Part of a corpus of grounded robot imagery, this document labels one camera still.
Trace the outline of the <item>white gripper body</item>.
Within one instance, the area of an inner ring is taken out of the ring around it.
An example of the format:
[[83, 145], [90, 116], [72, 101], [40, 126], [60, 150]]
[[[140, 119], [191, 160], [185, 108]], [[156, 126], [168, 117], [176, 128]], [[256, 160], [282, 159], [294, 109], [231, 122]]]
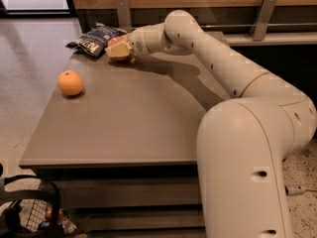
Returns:
[[132, 51], [137, 56], [144, 56], [149, 53], [146, 43], [146, 29], [139, 28], [128, 35], [129, 44]]

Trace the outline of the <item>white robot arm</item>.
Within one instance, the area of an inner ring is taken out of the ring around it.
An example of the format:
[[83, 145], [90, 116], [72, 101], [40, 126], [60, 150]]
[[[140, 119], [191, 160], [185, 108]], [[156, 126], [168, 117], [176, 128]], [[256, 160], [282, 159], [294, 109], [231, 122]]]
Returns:
[[187, 12], [112, 40], [111, 58], [189, 51], [228, 92], [197, 133], [207, 238], [293, 238], [282, 162], [316, 131], [316, 108], [295, 86], [204, 32]]

